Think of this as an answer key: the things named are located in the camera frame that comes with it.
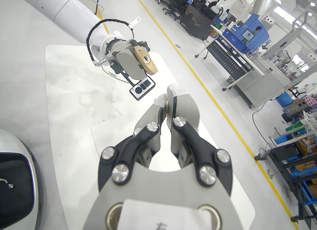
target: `window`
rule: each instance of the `window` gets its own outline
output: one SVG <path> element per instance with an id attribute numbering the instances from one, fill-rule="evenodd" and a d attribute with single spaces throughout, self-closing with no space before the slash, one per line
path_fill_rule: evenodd
<path id="1" fill-rule="evenodd" d="M 274 12 L 277 13 L 278 15 L 280 15 L 282 18 L 284 18 L 288 23 L 292 24 L 295 21 L 295 18 L 287 13 L 284 9 L 282 9 L 281 7 L 277 6 L 274 9 Z M 296 21 L 296 23 L 301 26 L 304 30 L 306 30 L 310 35 L 312 35 L 314 37 L 314 39 L 317 40 L 317 35 L 312 32 L 309 28 L 307 28 L 305 25 L 302 25 L 301 22 L 299 22 L 298 20 Z"/>
<path id="2" fill-rule="evenodd" d="M 291 24 L 295 21 L 295 18 L 290 14 L 287 14 L 284 19 Z"/>
<path id="3" fill-rule="evenodd" d="M 310 66 L 299 56 L 295 55 L 292 60 L 292 64 L 294 67 L 296 67 L 299 72 L 304 73 L 308 69 L 310 69 Z"/>
<path id="4" fill-rule="evenodd" d="M 274 9 L 274 12 L 276 12 L 282 18 L 284 18 L 288 14 L 284 9 L 282 9 L 281 7 L 278 7 L 278 6 Z"/>

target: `white tabletop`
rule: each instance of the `white tabletop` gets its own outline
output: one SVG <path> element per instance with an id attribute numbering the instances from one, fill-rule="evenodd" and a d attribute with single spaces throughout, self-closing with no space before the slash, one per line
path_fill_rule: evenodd
<path id="1" fill-rule="evenodd" d="M 129 93 L 130 85 L 106 75 L 95 67 L 87 48 L 51 45 L 46 49 L 46 90 L 53 161 L 60 199 L 69 230 L 80 230 L 98 195 L 99 155 L 107 145 L 132 134 L 136 120 L 155 98 L 176 83 L 161 56 L 151 52 L 158 73 L 152 76 L 156 87 L 142 100 Z M 169 151 L 169 131 L 162 126 L 161 150 L 150 169 L 179 169 Z M 199 134 L 215 143 L 200 123 Z M 245 230 L 255 210 L 234 176 L 231 200 Z"/>
<path id="2" fill-rule="evenodd" d="M 227 41 L 229 44 L 230 44 L 230 46 L 232 46 L 237 52 L 238 52 L 238 54 L 242 57 L 242 58 L 244 58 L 245 59 L 245 61 L 247 61 L 248 62 L 248 64 L 250 65 L 250 66 L 252 66 L 261 76 L 264 76 L 265 74 L 262 72 L 262 70 L 260 70 L 259 68 L 258 68 L 258 66 L 256 65 L 256 64 L 254 64 L 245 54 L 243 54 L 241 51 L 239 51 L 238 49 L 236 49 L 236 47 L 223 35 L 223 33 L 219 30 L 219 29 L 217 29 L 215 26 L 213 26 L 213 25 L 210 25 L 215 31 L 217 31 L 217 33 L 225 40 L 225 41 Z"/>

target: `blue bin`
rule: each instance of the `blue bin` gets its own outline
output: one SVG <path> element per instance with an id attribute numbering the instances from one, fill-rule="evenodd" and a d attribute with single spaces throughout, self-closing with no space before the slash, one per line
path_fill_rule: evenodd
<path id="1" fill-rule="evenodd" d="M 240 52 L 245 53 L 248 50 L 247 45 L 239 40 L 229 29 L 226 29 L 223 35 L 234 45 L 234 48 Z"/>
<path id="2" fill-rule="evenodd" d="M 294 101 L 291 99 L 289 94 L 287 94 L 287 92 L 284 92 L 283 94 L 279 95 L 275 99 L 282 107 L 285 107 Z"/>

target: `computer monitor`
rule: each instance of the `computer monitor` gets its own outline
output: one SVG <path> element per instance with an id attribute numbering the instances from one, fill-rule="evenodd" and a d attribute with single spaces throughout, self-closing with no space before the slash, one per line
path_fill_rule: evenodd
<path id="1" fill-rule="evenodd" d="M 242 34 L 242 36 L 247 40 L 247 41 L 250 41 L 251 39 L 253 39 L 254 38 L 254 34 L 253 33 L 251 33 L 251 31 L 250 30 L 246 30 L 243 34 Z"/>

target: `office chair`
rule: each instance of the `office chair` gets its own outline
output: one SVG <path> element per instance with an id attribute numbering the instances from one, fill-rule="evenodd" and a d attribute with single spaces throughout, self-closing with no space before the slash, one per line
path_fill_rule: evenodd
<path id="1" fill-rule="evenodd" d="M 180 16 L 177 16 L 175 12 L 178 12 L 180 15 L 182 15 L 187 8 L 188 1 L 189 0 L 172 0 L 171 4 L 167 6 L 169 9 L 164 8 L 163 11 L 166 11 L 165 15 L 170 14 L 174 17 L 174 20 L 177 20 L 180 18 Z"/>
<path id="2" fill-rule="evenodd" d="M 165 15 L 170 14 L 174 17 L 174 20 L 178 20 L 180 16 L 177 16 L 175 12 L 178 12 L 180 15 L 184 12 L 184 8 L 187 5 L 188 0 L 172 0 L 171 4 L 167 7 L 169 9 L 163 8 L 163 11 L 165 10 Z"/>
<path id="3" fill-rule="evenodd" d="M 206 3 L 206 0 L 193 0 L 192 5 L 198 8 L 199 10 L 201 10 L 203 6 L 205 5 L 205 3 Z"/>

